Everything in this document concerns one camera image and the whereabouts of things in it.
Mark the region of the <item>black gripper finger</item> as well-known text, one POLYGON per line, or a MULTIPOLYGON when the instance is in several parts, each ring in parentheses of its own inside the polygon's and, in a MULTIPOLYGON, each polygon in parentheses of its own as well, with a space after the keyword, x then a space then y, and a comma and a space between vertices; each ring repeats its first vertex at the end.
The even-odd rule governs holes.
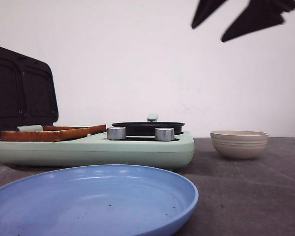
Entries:
POLYGON ((255 31, 285 22, 282 14, 295 10, 295 0, 251 0, 235 21, 224 32, 226 42, 255 31))
POLYGON ((195 29, 217 10, 226 0, 200 0, 195 11, 191 28, 195 29))

